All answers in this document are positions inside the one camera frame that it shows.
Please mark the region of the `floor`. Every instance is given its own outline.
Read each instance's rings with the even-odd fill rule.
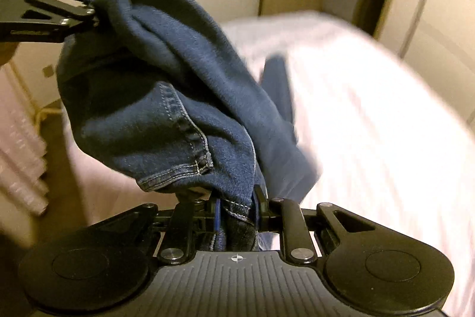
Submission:
[[[46,242],[86,225],[79,189],[68,163],[61,116],[43,122],[41,135],[47,143],[48,171],[43,176],[49,187],[49,206],[38,222],[39,242]],[[32,310],[16,275],[25,251],[0,235],[0,316],[26,317]]]

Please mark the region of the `pink fabric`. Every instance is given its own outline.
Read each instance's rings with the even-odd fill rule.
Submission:
[[[15,95],[6,69],[0,69],[0,190],[34,215],[48,206],[48,189],[39,178],[46,171],[46,144]]]

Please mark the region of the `jeans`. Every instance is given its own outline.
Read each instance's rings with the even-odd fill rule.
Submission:
[[[65,42],[58,88],[79,148],[145,191],[213,190],[220,249],[255,246],[254,184],[315,183],[293,131],[194,0],[91,0],[100,24]]]

